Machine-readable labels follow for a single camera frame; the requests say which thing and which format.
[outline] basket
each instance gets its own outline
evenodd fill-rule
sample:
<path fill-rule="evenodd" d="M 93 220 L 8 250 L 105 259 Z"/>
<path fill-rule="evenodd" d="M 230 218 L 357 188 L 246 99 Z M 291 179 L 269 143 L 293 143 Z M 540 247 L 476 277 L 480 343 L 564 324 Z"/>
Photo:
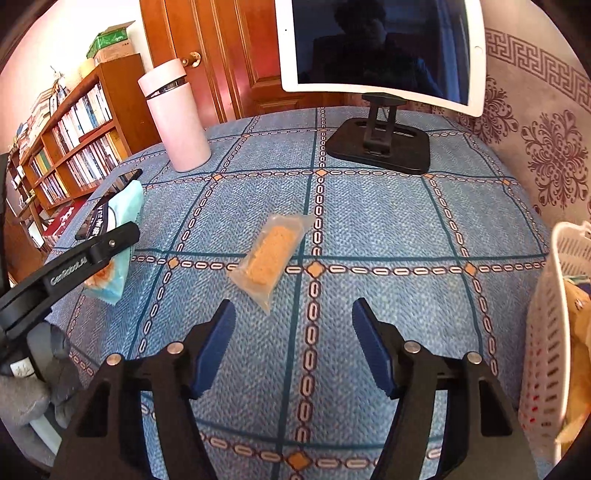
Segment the basket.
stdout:
<path fill-rule="evenodd" d="M 519 422 L 532 452 L 560 461 L 554 439 L 566 413 L 570 381 L 570 325 L 564 275 L 591 277 L 591 224 L 558 223 L 550 254 L 527 314 Z"/>

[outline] smartphone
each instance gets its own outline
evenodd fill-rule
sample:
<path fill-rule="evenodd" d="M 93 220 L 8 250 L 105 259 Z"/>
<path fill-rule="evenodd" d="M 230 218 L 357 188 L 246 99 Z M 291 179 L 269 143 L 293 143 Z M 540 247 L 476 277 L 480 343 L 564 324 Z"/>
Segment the smartphone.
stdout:
<path fill-rule="evenodd" d="M 121 192 L 127 185 L 129 185 L 130 181 L 137 180 L 142 173 L 143 173 L 142 169 L 138 168 L 136 170 L 132 170 L 130 172 L 124 173 L 123 175 L 119 175 L 119 177 L 115 180 L 113 185 L 111 185 L 111 187 L 109 187 L 107 189 L 107 191 L 103 194 L 103 196 L 97 202 L 95 207 L 89 213 L 88 217 L 86 217 L 86 219 L 84 220 L 84 223 L 82 224 L 82 226 L 78 230 L 78 233 L 75 234 L 74 238 L 76 240 L 87 240 L 90 237 L 89 236 L 90 225 L 95 223 L 93 221 L 93 217 L 96 216 L 96 214 L 98 213 L 99 210 L 102 210 L 102 206 L 105 203 L 107 203 L 109 200 L 111 200 L 111 198 L 113 198 L 119 192 Z"/>

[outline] door knob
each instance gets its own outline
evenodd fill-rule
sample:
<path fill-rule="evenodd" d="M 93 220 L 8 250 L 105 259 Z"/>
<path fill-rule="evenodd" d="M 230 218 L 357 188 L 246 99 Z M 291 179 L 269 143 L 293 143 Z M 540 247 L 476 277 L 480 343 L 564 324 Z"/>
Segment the door knob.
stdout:
<path fill-rule="evenodd" d="M 181 63 L 183 64 L 183 67 L 186 67 L 187 65 L 189 65 L 189 62 L 191 62 L 191 68 L 195 68 L 195 67 L 199 67 L 199 64 L 201 63 L 201 54 L 196 52 L 196 51 L 192 51 L 189 56 L 191 57 L 191 59 L 182 59 Z"/>

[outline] metal pin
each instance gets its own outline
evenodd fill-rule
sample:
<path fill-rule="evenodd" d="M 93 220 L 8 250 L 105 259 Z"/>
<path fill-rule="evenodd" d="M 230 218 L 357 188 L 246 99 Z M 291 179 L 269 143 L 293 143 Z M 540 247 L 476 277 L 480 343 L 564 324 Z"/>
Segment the metal pin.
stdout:
<path fill-rule="evenodd" d="M 123 360 L 123 357 L 118 353 L 112 353 L 107 357 L 107 365 L 114 367 Z"/>
<path fill-rule="evenodd" d="M 482 357 L 478 352 L 469 352 L 467 358 L 471 364 L 479 365 L 482 363 Z"/>
<path fill-rule="evenodd" d="M 417 342 L 413 342 L 412 340 L 409 340 L 408 342 L 406 342 L 404 344 L 404 349 L 408 353 L 419 353 L 421 351 L 421 345 Z"/>
<path fill-rule="evenodd" d="M 184 345 L 181 342 L 169 343 L 166 347 L 166 351 L 171 355 L 178 355 L 184 349 Z"/>

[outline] pink thermos bottle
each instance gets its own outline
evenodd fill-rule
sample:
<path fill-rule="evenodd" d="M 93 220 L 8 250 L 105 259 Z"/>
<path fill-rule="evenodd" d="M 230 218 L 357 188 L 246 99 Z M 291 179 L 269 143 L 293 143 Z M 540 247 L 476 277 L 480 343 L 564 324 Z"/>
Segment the pink thermos bottle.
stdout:
<path fill-rule="evenodd" d="M 176 171 L 203 165 L 212 155 L 197 105 L 179 59 L 170 60 L 138 80 L 170 163 Z"/>

